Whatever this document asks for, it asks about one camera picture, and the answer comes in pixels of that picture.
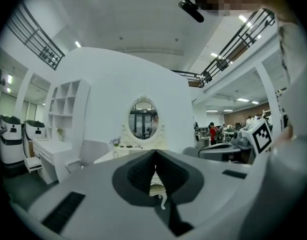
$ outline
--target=drawer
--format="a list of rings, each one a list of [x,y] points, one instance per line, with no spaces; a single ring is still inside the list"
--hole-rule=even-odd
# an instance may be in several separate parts
[[[47,153],[46,151],[42,150],[40,147],[38,148],[38,153],[40,157],[43,157],[44,159],[46,159],[53,166],[55,165],[53,154]]]

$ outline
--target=floor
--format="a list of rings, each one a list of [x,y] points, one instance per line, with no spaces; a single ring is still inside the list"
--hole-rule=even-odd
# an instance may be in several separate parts
[[[36,171],[3,177],[3,186],[10,198],[26,211],[38,197],[57,184],[58,181],[47,185]]]

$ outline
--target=railing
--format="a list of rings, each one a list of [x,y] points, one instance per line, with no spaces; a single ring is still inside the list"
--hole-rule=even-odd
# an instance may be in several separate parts
[[[238,59],[261,38],[260,34],[263,30],[268,26],[272,26],[274,23],[275,15],[272,11],[267,9],[255,11],[217,57],[200,74],[203,79],[203,84],[212,81],[215,75],[224,71],[229,64],[232,64]]]
[[[185,71],[177,71],[177,70],[172,70],[172,71],[187,78],[190,87],[202,88],[205,86],[203,78],[199,74],[192,72],[185,72]]]
[[[25,46],[56,70],[65,54],[40,27],[24,3],[14,10],[6,25]]]

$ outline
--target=white table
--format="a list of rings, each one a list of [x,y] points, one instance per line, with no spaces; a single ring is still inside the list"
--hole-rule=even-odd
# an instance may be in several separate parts
[[[41,161],[38,173],[47,184],[62,182],[69,176],[65,164],[77,158],[70,142],[33,139],[32,143],[34,155]]]

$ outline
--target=ornate mirror frame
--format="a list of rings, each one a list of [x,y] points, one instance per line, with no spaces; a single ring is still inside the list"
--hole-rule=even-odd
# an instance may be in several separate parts
[[[138,103],[149,103],[151,104],[157,111],[158,117],[159,117],[159,125],[157,128],[157,131],[154,133],[154,135],[148,139],[139,139],[135,137],[129,127],[129,115],[130,111],[137,105]],[[146,95],[143,95],[139,98],[137,98],[129,108],[129,110],[126,113],[125,117],[125,123],[122,124],[122,129],[121,129],[121,144],[123,146],[127,145],[132,145],[132,146],[138,146],[140,145],[146,150],[151,150],[151,149],[162,149],[165,150],[167,149],[167,142],[166,142],[166,136],[165,136],[165,124],[163,120],[161,120],[160,117],[160,111],[156,107],[155,103],[149,99]]]

